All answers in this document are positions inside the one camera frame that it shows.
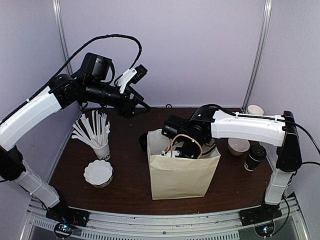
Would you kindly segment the stack of paper cups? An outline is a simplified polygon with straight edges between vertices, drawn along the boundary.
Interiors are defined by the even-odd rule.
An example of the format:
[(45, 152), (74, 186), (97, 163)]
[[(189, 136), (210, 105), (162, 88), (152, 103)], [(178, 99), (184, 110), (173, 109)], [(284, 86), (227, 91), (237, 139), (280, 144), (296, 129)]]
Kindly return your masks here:
[(262, 116), (264, 114), (264, 110), (255, 104), (251, 104), (247, 107), (246, 113), (250, 115)]

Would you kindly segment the stack of black cup lids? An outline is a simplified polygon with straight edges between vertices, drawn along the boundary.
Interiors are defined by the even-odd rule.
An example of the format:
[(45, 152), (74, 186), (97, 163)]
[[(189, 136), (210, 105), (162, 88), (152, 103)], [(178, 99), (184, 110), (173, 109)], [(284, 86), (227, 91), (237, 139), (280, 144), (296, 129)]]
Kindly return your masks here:
[(147, 136), (148, 136), (148, 132), (144, 132), (139, 136), (139, 139), (138, 139), (139, 145), (140, 145), (142, 151), (144, 151), (144, 152), (147, 152), (147, 146), (148, 146)]

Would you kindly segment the black plastic cup lid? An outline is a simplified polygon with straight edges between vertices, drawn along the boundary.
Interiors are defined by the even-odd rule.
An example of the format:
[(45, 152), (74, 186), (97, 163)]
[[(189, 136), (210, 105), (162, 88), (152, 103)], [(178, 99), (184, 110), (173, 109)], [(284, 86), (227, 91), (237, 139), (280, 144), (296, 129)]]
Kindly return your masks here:
[(255, 161), (261, 162), (267, 156), (266, 149), (260, 144), (251, 145), (248, 151), (248, 154)]

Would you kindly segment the cream paper bag with handles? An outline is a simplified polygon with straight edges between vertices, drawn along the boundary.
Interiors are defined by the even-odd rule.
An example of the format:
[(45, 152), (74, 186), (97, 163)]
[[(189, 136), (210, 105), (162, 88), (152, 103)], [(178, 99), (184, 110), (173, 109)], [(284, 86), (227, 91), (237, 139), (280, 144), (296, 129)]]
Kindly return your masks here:
[(199, 159), (165, 157), (162, 151), (170, 144), (161, 129), (147, 134), (147, 158), (153, 200), (203, 197), (217, 169), (220, 153), (214, 147)]

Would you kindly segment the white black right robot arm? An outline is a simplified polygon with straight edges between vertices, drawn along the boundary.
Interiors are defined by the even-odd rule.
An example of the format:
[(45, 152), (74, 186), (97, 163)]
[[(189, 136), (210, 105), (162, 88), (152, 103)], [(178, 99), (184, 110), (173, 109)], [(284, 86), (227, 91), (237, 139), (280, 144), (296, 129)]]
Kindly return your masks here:
[(217, 104), (206, 104), (187, 119), (170, 115), (161, 133), (172, 141), (189, 137), (182, 145), (180, 156), (191, 159), (200, 157), (202, 146), (211, 139), (232, 138), (275, 146), (276, 166), (262, 204), (256, 208), (256, 216), (261, 221), (276, 214), (290, 179), (302, 166), (300, 140), (294, 115), (290, 111), (263, 116), (232, 112)]

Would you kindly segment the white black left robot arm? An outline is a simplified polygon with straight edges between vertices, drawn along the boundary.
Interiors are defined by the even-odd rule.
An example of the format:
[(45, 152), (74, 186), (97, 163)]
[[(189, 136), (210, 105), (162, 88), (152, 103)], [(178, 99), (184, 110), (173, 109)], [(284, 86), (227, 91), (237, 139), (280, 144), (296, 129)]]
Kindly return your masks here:
[(124, 118), (142, 114), (150, 107), (144, 98), (130, 85), (138, 83), (146, 74), (143, 65), (132, 66), (118, 78), (105, 81), (108, 71), (115, 71), (111, 59), (87, 53), (82, 64), (72, 75), (53, 77), (47, 86), (36, 93), (33, 99), (0, 123), (0, 176), (4, 181), (13, 181), (27, 193), (38, 198), (47, 212), (57, 221), (66, 223), (75, 217), (63, 195), (37, 176), (23, 160), (17, 142), (47, 117), (67, 108), (74, 102), (96, 103), (101, 107), (112, 106)]

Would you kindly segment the single black paper cup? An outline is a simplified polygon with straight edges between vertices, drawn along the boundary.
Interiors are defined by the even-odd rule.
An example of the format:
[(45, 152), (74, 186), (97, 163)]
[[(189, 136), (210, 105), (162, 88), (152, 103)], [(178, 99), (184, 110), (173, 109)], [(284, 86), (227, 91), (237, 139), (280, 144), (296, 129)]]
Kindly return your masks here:
[(244, 162), (244, 168), (247, 171), (253, 172), (263, 160), (264, 160), (263, 158), (256, 158), (251, 153), (248, 153)]

